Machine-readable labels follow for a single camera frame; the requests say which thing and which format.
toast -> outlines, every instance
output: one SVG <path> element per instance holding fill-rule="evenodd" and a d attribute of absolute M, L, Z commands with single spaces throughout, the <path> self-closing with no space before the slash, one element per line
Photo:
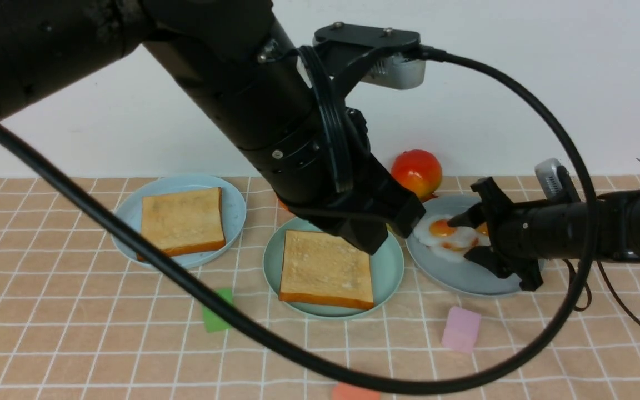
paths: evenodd
<path fill-rule="evenodd" d="M 223 248 L 221 192 L 212 187 L 143 197 L 140 234 L 170 257 Z"/>
<path fill-rule="evenodd" d="M 369 255 L 328 233 L 287 230 L 278 299 L 371 309 Z"/>

egg white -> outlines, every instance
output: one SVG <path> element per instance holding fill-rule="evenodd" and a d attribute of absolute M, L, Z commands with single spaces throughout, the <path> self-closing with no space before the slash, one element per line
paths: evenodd
<path fill-rule="evenodd" d="M 421 218 L 412 234 L 424 246 L 427 246 L 435 256 L 449 261 L 460 263 L 465 261 L 464 255 L 474 245 L 490 246 L 490 239 L 475 229 L 467 226 L 457 226 L 456 231 L 448 236 L 434 236 L 429 230 L 432 223 L 443 219 L 450 219 L 450 215 L 430 215 Z"/>
<path fill-rule="evenodd" d="M 432 223 L 436 221 L 440 221 L 442 219 L 450 219 L 451 216 L 448 215 L 432 215 L 432 216 L 424 216 L 421 218 L 419 223 L 414 227 L 414 231 L 412 234 L 416 237 L 416 240 L 419 241 L 424 246 L 440 246 L 444 243 L 444 239 L 439 236 L 434 236 L 429 231 L 429 227 Z"/>
<path fill-rule="evenodd" d="M 434 256 L 442 258 L 445 261 L 449 261 L 450 263 L 462 263 L 466 260 L 464 258 L 465 251 L 453 251 L 444 248 L 443 246 L 431 246 L 429 247 L 429 250 L 434 253 Z"/>

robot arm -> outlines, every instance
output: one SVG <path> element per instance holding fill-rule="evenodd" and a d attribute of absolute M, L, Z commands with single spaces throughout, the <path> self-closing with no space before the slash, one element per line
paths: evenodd
<path fill-rule="evenodd" d="M 387 224 L 406 238 L 424 208 L 371 155 L 366 122 L 344 98 L 360 81 L 418 86 L 423 46 L 418 33 L 343 23 L 313 44 L 295 49 L 269 0 L 40 0 L 36 13 L 2 0 L 0 119 L 142 45 L 291 212 L 374 253 Z M 539 258 L 577 258 L 586 205 L 568 177 L 553 179 L 564 195 L 545 202 L 513 204 L 491 179 L 473 185 L 482 203 L 452 223 L 487 222 L 493 246 L 466 257 L 500 278 L 519 275 L 528 291 L 542 284 Z M 640 262 L 640 191 L 599 206 L 597 259 Z"/>
<path fill-rule="evenodd" d="M 343 26 L 338 46 L 335 26 L 318 31 L 323 67 L 337 75 L 325 104 L 299 73 L 301 55 L 269 0 L 40 0 L 36 12 L 27 4 L 0 2 L 0 119 L 143 45 L 295 215 L 373 254 L 387 224 L 407 237 L 424 214 L 369 152 L 361 113 L 344 106 L 377 62 L 416 48 L 418 34 Z"/>

light blue plate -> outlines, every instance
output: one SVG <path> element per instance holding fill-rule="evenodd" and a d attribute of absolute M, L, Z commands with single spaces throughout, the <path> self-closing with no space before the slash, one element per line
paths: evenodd
<path fill-rule="evenodd" d="M 263 273 L 266 281 L 276 296 L 280 290 L 280 277 L 283 272 L 283 250 L 285 249 L 285 231 L 312 231 L 320 232 L 320 229 L 308 221 L 293 218 L 283 224 L 271 236 L 266 250 L 263 253 Z M 354 309 L 335 306 L 317 306 L 302 302 L 285 302 L 287 306 L 299 311 L 306 316 L 317 319 L 353 319 L 366 316 L 376 311 L 386 303 L 399 289 L 404 276 L 404 254 L 399 242 L 394 235 L 388 238 L 380 246 L 379 250 L 370 256 L 370 269 L 372 274 L 372 292 L 374 294 L 374 307 L 372 309 Z"/>
<path fill-rule="evenodd" d="M 457 195 L 432 198 L 424 203 L 426 215 L 458 215 L 465 212 L 475 203 L 480 202 L 476 196 Z M 422 245 L 413 234 L 407 238 L 407 250 L 414 260 L 414 265 L 429 278 L 453 291 L 472 294 L 480 297 L 510 296 L 518 293 L 520 278 L 513 274 L 506 279 L 496 278 L 490 271 L 464 260 L 462 263 L 445 261 Z M 540 269 L 544 268 L 544 260 L 540 260 Z"/>
<path fill-rule="evenodd" d="M 246 223 L 246 200 L 234 185 L 218 177 L 209 175 L 182 175 L 180 177 L 168 177 L 150 182 L 144 187 L 132 193 L 117 208 L 115 215 L 124 221 L 135 231 L 140 232 L 142 226 L 142 198 L 159 194 L 190 192 L 192 190 L 221 187 L 221 218 L 226 237 L 226 246 L 216 251 L 204 253 L 185 254 L 172 257 L 180 266 L 186 269 L 195 268 L 210 262 L 223 254 L 236 241 L 243 225 Z M 145 268 L 153 269 L 149 263 L 137 260 L 137 254 L 127 245 L 113 238 L 115 247 L 132 262 Z"/>

black cable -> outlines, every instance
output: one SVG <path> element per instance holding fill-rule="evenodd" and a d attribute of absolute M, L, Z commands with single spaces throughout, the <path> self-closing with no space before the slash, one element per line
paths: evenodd
<path fill-rule="evenodd" d="M 576 275 L 576 273 L 574 272 L 574 266 L 569 260 L 562 260 L 562 261 L 564 261 L 564 263 L 567 264 L 567 268 L 569 269 L 569 283 L 572 284 L 574 275 Z M 607 288 L 609 289 L 612 296 L 614 296 L 615 301 L 617 301 L 619 306 L 622 307 L 622 310 L 627 314 L 627 316 L 629 316 L 630 319 L 632 319 L 632 321 L 634 321 L 636 324 L 638 324 L 638 326 L 640 326 L 640 319 L 637 316 L 635 316 L 635 314 L 633 314 L 633 312 L 629 309 L 629 307 L 627 307 L 626 304 L 624 304 L 624 301 L 622 301 L 622 299 L 617 294 L 617 291 L 614 289 L 614 286 L 612 286 L 612 281 L 609 280 L 609 277 L 607 276 L 607 271 L 604 270 L 604 266 L 602 265 L 602 262 L 597 261 L 597 266 L 599 267 L 599 272 L 602 274 L 602 277 L 604 278 L 604 283 L 607 284 Z M 585 291 L 587 291 L 587 304 L 584 307 L 575 306 L 574 311 L 577 311 L 577 312 L 586 311 L 587 308 L 589 308 L 589 306 L 591 306 L 592 304 L 592 291 L 590 291 L 588 283 L 584 285 L 584 289 Z"/>
<path fill-rule="evenodd" d="M 330 172 L 335 180 L 336 192 L 342 193 L 351 190 L 354 179 L 352 159 L 346 137 L 347 129 L 343 123 L 344 110 L 340 109 L 330 76 L 314 48 L 300 46 L 292 53 L 296 53 L 305 66 L 318 103 L 326 143 L 322 148 L 327 153 Z"/>
<path fill-rule="evenodd" d="M 582 157 L 579 156 L 579 152 L 569 138 L 569 135 L 546 107 L 529 91 L 495 68 L 478 63 L 477 61 L 452 56 L 444 51 L 434 50 L 425 50 L 421 56 L 427 60 L 455 63 L 485 73 L 505 84 L 505 86 L 514 93 L 525 99 L 525 101 L 543 117 L 544 121 L 547 122 L 553 130 L 554 135 L 556 135 L 561 142 L 564 150 L 566 150 L 579 176 L 579 180 L 582 182 L 584 195 L 587 200 L 587 234 L 585 236 L 584 255 L 582 256 L 579 271 L 574 278 L 574 283 L 567 290 L 567 296 L 556 316 L 548 324 L 546 329 L 523 350 L 513 355 L 510 359 L 469 377 L 460 377 L 439 382 L 389 379 L 340 367 L 335 363 L 328 362 L 312 353 L 306 352 L 295 344 L 291 344 L 276 334 L 267 331 L 228 304 L 210 288 L 205 286 L 205 284 L 199 282 L 188 273 L 188 271 L 181 268 L 175 261 L 165 256 L 162 251 L 146 241 L 139 233 L 132 230 L 126 223 L 120 221 L 119 218 L 109 212 L 109 210 L 102 207 L 100 203 L 77 186 L 70 178 L 66 177 L 63 172 L 54 167 L 51 162 L 46 160 L 46 158 L 36 152 L 35 149 L 2 125 L 0 125 L 0 144 L 28 165 L 28 167 L 31 167 L 34 172 L 41 175 L 46 182 L 56 188 L 56 190 L 59 190 L 64 197 L 73 202 L 82 212 L 90 216 L 105 230 L 122 241 L 122 243 L 129 246 L 132 251 L 135 251 L 155 266 L 155 268 L 160 270 L 165 276 L 172 279 L 172 281 L 187 293 L 202 302 L 210 311 L 223 318 L 229 325 L 238 329 L 250 339 L 253 339 L 282 357 L 330 379 L 378 392 L 408 395 L 463 392 L 489 384 L 520 368 L 542 351 L 564 325 L 572 308 L 579 300 L 579 294 L 586 283 L 589 267 L 591 266 L 595 253 L 598 223 L 597 198 L 594 194 L 594 187 L 587 172 L 587 167 L 584 166 Z"/>
<path fill-rule="evenodd" d="M 562 260 L 565 264 L 567 264 L 567 270 L 569 271 L 569 284 L 571 285 L 574 282 L 574 277 L 577 275 L 577 271 L 574 270 L 574 266 L 569 260 Z M 592 290 L 589 288 L 589 283 L 584 284 L 584 291 L 587 292 L 587 304 L 584 307 L 574 306 L 574 311 L 582 312 L 587 311 L 587 308 L 592 305 Z"/>
<path fill-rule="evenodd" d="M 622 310 L 627 314 L 627 316 L 630 316 L 631 319 L 636 324 L 638 324 L 638 326 L 640 326 L 640 319 L 638 319 L 638 317 L 633 314 L 633 312 L 629 309 L 629 307 L 627 307 L 627 305 L 624 304 L 622 299 L 617 294 L 617 291 L 614 290 L 614 286 L 612 286 L 612 282 L 609 280 L 609 277 L 607 276 L 607 272 L 604 271 L 604 266 L 602 265 L 601 261 L 597 261 L 597 267 L 599 267 L 599 271 L 600 273 L 602 273 L 602 277 L 604 278 L 604 283 L 607 284 L 607 288 L 609 288 L 609 291 L 612 293 L 612 296 L 614 296 L 615 301 L 619 303 L 619 306 L 622 307 Z"/>

